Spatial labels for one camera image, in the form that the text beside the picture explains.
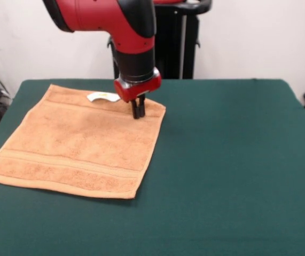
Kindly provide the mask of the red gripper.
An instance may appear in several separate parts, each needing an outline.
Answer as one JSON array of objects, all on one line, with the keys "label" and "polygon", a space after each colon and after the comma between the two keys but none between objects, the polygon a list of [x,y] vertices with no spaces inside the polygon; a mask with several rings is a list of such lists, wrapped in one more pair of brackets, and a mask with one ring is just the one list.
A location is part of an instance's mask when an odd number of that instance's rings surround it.
[{"label": "red gripper", "polygon": [[121,77],[114,80],[114,88],[118,96],[124,101],[131,103],[132,115],[134,119],[145,116],[145,93],[153,92],[161,86],[161,75],[157,68],[154,68],[153,75],[150,79],[129,83]]}]

